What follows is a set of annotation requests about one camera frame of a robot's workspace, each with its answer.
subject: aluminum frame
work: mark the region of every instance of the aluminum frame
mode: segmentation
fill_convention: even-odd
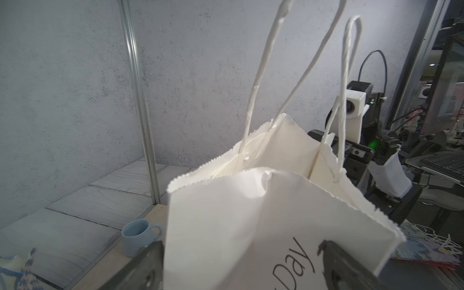
[[[135,107],[137,109],[140,130],[142,132],[142,146],[143,152],[145,153],[145,164],[147,166],[151,198],[155,205],[161,203],[161,195],[158,176],[156,175],[156,160],[151,139],[147,100],[143,94],[142,70],[140,69],[137,42],[135,40],[134,27],[130,14],[129,0],[119,0],[118,2],[124,39],[126,40],[127,52],[129,55],[129,70],[135,98]]]

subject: computer monitor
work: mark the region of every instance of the computer monitor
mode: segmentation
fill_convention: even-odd
[[[464,43],[448,38],[428,93],[424,121],[418,123],[420,135],[451,129],[464,101]]]

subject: white rope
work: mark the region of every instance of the white rope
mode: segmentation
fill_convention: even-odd
[[[266,45],[264,46],[263,56],[261,57],[261,62],[258,67],[258,72],[256,73],[255,81],[253,82],[253,87],[251,89],[250,98],[248,99],[248,108],[246,109],[245,117],[245,130],[243,132],[242,143],[238,149],[238,154],[241,154],[243,148],[245,147],[245,142],[250,132],[250,123],[251,116],[253,114],[253,109],[255,108],[256,94],[258,93],[259,84],[263,78],[264,69],[266,68],[267,62],[271,57],[272,48],[276,42],[277,35],[279,34],[280,28],[284,23],[285,16],[290,12],[291,6],[293,5],[293,0],[283,0],[280,3],[279,10],[277,10],[276,18],[272,23],[271,31],[267,36]]]
[[[416,225],[416,224],[412,224],[412,225],[415,226],[418,230],[422,231],[432,241],[437,242],[439,245],[441,245],[442,248],[449,251],[450,254],[453,255],[454,257],[459,258],[458,255],[463,254],[463,252],[459,250],[459,249],[462,249],[462,247],[459,244],[451,240],[450,234],[448,234],[448,237],[445,238],[443,236],[437,235],[433,229],[427,226]]]
[[[353,49],[351,50],[351,31],[353,29],[353,24],[356,24],[356,39],[354,40]],[[342,49],[342,80],[340,82],[340,94],[335,100],[335,104],[332,108],[332,113],[330,115],[329,121],[327,122],[324,135],[322,136],[321,144],[319,145],[319,151],[316,158],[319,157],[322,145],[326,142],[327,136],[329,135],[330,126],[335,119],[335,115],[338,111],[338,170],[335,174],[335,182],[338,182],[341,176],[345,173],[343,168],[343,162],[345,160],[345,141],[346,141],[346,89],[348,84],[348,75],[353,64],[354,55],[356,54],[356,49],[358,48],[359,39],[361,36],[362,25],[361,18],[359,15],[352,16],[348,20],[345,26],[345,33],[343,35],[343,49]]]
[[[285,108],[287,107],[287,105],[290,103],[290,101],[292,100],[293,98],[293,95],[295,94],[295,92],[300,88],[301,84],[303,83],[303,81],[305,80],[305,78],[308,76],[309,72],[313,69],[314,65],[316,64],[317,60],[319,59],[319,57],[321,56],[321,53],[322,51],[324,50],[324,47],[325,45],[327,44],[327,42],[329,41],[329,38],[330,36],[332,35],[332,33],[334,32],[334,29],[335,29],[335,26],[337,25],[338,23],[338,20],[340,20],[340,17],[342,16],[342,13],[343,13],[343,10],[345,9],[345,5],[346,5],[346,0],[340,0],[340,5],[338,6],[338,10],[337,10],[337,13],[335,14],[335,17],[334,17],[334,20],[332,21],[332,24],[330,24],[330,28],[329,28],[329,31],[327,31],[327,33],[325,34],[324,38],[322,39],[322,42],[321,44],[319,45],[319,48],[317,49],[316,51],[316,54],[314,55],[313,59],[311,60],[308,68],[304,71],[303,75],[301,76],[300,80],[298,81],[298,83],[296,84],[296,86],[293,88],[293,90],[291,91],[290,95],[288,96],[288,98],[285,100],[285,102],[282,104],[282,106],[280,107],[279,111],[277,111],[277,114],[276,116],[274,117],[274,119],[272,120],[271,122],[271,125],[269,126],[269,128],[267,129],[267,131],[269,132],[269,130],[272,128],[272,126],[274,126],[276,120],[277,120],[277,117],[279,117],[280,114],[283,113],[283,111],[285,110]]]

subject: light blue mug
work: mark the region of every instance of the light blue mug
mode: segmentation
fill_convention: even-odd
[[[160,232],[155,234],[152,228],[157,227]],[[135,257],[140,248],[146,247],[163,235],[162,225],[150,224],[146,219],[136,219],[122,229],[122,244],[124,255]]]

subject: wooden table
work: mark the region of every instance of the wooden table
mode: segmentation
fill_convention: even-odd
[[[168,207],[157,204],[144,219],[151,224],[158,223],[166,229]],[[122,269],[131,258],[124,256],[120,240],[95,266],[72,288],[72,290],[96,290]]]

